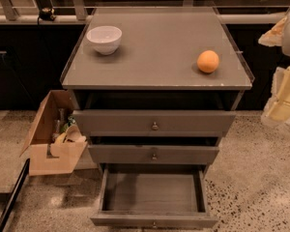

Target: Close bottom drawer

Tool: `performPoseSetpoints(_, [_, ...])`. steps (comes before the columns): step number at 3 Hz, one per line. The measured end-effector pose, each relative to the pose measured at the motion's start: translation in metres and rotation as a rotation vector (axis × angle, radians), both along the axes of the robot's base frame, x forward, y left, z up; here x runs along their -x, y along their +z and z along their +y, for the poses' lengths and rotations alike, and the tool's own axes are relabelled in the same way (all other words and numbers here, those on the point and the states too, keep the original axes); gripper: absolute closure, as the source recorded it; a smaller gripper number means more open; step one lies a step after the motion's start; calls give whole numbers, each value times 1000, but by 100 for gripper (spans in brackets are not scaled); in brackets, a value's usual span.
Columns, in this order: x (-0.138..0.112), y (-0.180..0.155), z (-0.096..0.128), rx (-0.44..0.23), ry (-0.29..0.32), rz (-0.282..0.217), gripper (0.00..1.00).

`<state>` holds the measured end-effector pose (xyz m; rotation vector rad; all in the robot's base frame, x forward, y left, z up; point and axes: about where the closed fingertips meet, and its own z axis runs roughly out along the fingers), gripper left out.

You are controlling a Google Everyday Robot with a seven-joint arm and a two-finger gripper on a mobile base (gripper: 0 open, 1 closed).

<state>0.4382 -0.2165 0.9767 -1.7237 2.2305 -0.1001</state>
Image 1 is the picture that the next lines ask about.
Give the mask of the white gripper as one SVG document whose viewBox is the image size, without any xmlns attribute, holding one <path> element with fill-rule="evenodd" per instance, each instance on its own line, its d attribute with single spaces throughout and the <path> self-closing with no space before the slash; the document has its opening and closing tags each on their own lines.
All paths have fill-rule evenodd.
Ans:
<svg viewBox="0 0 290 232">
<path fill-rule="evenodd" d="M 268 47 L 282 46 L 283 54 L 290 57 L 290 11 L 263 34 L 258 43 Z M 290 66 L 276 68 L 271 94 L 261 115 L 262 123 L 270 127 L 290 124 Z"/>
</svg>

